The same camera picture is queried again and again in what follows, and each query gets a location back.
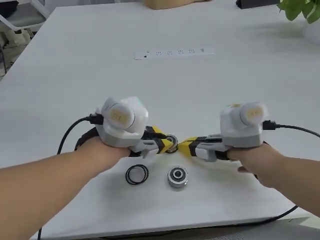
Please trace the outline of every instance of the white table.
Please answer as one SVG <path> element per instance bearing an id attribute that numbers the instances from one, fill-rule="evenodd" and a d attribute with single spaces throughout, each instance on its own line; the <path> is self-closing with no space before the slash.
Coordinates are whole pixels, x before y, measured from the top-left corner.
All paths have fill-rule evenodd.
<path id="1" fill-rule="evenodd" d="M 0 167 L 54 155 L 66 129 L 110 96 L 138 96 L 149 124 L 181 141 L 218 133 L 220 110 L 248 101 L 265 102 L 279 124 L 320 132 L 320 47 L 303 39 L 303 23 L 287 21 L 276 6 L 240 10 L 233 0 L 160 11 L 140 3 L 57 8 L 0 83 Z M 215 55 L 134 59 L 137 50 L 197 46 L 214 47 Z M 90 128 L 77 126 L 63 151 Z M 320 141 L 306 133 L 277 130 L 266 140 L 286 155 L 319 159 Z M 139 186 L 125 181 L 134 164 L 150 171 Z M 167 182 L 175 165 L 189 172 L 178 192 Z M 293 206 L 237 167 L 179 153 L 122 159 L 46 224 L 42 236 L 237 224 Z"/>

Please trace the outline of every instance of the forearm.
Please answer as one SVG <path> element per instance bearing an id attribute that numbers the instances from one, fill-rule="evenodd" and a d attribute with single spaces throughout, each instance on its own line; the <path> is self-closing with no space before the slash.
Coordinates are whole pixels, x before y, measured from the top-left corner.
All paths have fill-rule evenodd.
<path id="1" fill-rule="evenodd" d="M 0 169 L 0 239 L 29 239 L 99 173 L 93 166 L 72 152 Z"/>
<path id="2" fill-rule="evenodd" d="M 320 161 L 283 157 L 273 173 L 276 190 L 320 217 Z"/>

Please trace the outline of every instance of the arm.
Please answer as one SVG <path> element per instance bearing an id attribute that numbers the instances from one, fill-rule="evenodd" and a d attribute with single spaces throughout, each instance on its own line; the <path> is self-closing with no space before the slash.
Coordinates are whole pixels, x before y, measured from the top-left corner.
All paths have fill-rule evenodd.
<path id="1" fill-rule="evenodd" d="M 144 0 L 144 4 L 154 10 L 177 8 L 194 2 L 204 2 L 208 0 Z"/>
<path id="2" fill-rule="evenodd" d="M 228 156 L 241 161 L 240 172 L 256 174 L 264 186 L 320 217 L 320 161 L 286 157 L 267 144 L 233 149 Z"/>
<path id="3" fill-rule="evenodd" d="M 0 169 L 0 239 L 27 240 L 129 150 L 98 137 L 75 152 Z"/>

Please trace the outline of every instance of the power outlet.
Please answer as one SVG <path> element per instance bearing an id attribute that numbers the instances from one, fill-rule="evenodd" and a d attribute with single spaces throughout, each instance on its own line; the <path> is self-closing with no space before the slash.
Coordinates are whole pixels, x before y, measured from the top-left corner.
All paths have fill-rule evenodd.
<path id="1" fill-rule="evenodd" d="M 162 50 L 146 50 L 137 52 L 135 55 L 136 60 L 155 59 L 155 58 L 176 58 L 176 57 L 190 57 L 201 55 L 213 55 L 214 50 L 212 47 L 181 47 L 181 48 L 168 48 Z"/>

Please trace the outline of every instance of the ball bearing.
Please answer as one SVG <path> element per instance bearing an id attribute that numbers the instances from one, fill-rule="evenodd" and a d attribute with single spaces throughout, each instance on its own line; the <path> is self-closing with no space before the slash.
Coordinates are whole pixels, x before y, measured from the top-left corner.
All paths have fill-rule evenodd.
<path id="1" fill-rule="evenodd" d="M 171 187 L 180 189 L 188 183 L 188 172 L 184 167 L 174 166 L 168 171 L 167 178 Z"/>

